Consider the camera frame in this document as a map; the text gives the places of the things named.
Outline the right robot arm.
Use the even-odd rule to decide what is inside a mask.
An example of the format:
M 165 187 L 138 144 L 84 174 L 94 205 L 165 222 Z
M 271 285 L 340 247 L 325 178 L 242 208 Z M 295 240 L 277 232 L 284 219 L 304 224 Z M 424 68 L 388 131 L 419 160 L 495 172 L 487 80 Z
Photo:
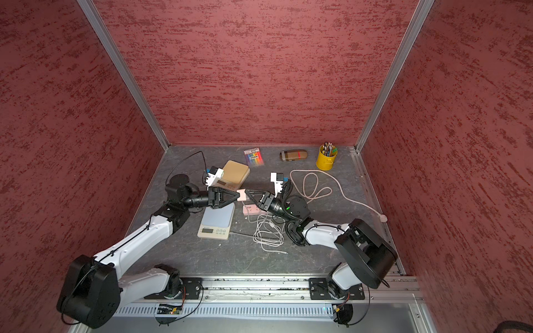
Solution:
M 297 246 L 324 246 L 340 253 L 344 261 L 326 278 L 332 299 L 348 298 L 351 287 L 388 287 L 386 276 L 398 254 L 362 219 L 351 223 L 323 223 L 311 217 L 306 200 L 300 196 L 274 195 L 268 191 L 245 190 L 246 197 L 262 211 L 284 221 L 286 235 Z

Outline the pink charger adapter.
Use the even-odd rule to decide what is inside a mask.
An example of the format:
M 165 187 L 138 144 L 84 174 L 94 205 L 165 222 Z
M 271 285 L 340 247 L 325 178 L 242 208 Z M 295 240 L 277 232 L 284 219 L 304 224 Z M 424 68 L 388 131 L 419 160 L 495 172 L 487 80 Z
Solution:
M 237 190 L 237 193 L 239 194 L 239 198 L 237 199 L 238 202 L 244 202 L 248 200 L 247 194 L 244 189 Z

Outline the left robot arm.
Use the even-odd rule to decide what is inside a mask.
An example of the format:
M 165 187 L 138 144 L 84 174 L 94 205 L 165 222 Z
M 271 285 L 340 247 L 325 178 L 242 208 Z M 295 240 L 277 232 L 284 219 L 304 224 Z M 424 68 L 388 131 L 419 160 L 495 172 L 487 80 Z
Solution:
M 178 269 L 159 264 L 133 276 L 126 272 L 154 246 L 177 233 L 193 208 L 225 208 L 240 193 L 220 187 L 201 191 L 185 174 L 172 176 L 165 191 L 164 205 L 148 222 L 110 248 L 93 256 L 81 255 L 69 265 L 56 305 L 63 318 L 71 318 L 73 325 L 98 328 L 119 308 L 146 296 L 185 298 Z

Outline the blue top kitchen scale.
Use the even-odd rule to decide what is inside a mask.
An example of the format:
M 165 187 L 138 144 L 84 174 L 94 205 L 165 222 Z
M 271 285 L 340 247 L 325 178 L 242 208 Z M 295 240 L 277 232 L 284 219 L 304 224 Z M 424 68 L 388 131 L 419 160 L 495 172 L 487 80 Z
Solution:
M 234 203 L 224 208 L 205 208 L 197 236 L 202 239 L 227 240 L 234 212 Z

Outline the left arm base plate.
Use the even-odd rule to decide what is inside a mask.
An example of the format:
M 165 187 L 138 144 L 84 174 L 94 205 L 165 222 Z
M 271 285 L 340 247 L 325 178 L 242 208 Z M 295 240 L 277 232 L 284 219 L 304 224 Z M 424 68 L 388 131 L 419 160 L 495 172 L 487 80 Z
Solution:
M 157 294 L 145 296 L 146 300 L 193 300 L 200 299 L 203 290 L 203 279 L 201 277 L 181 277 L 177 288 L 164 290 Z

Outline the pink power strip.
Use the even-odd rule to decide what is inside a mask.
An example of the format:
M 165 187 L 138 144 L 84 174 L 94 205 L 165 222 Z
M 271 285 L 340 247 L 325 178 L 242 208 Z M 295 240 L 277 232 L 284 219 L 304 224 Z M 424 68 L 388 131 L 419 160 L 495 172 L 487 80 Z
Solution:
M 254 204 L 244 204 L 242 208 L 242 213 L 244 216 L 258 216 L 263 215 L 266 212 L 264 210 L 261 210 Z

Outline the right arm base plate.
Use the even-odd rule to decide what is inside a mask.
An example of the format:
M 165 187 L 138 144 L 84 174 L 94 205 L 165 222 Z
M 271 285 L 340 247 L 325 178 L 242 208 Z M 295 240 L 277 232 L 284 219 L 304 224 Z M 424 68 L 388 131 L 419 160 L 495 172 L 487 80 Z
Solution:
M 344 290 L 329 277 L 311 277 L 308 284 L 310 298 L 314 301 L 362 301 L 366 298 L 361 284 Z

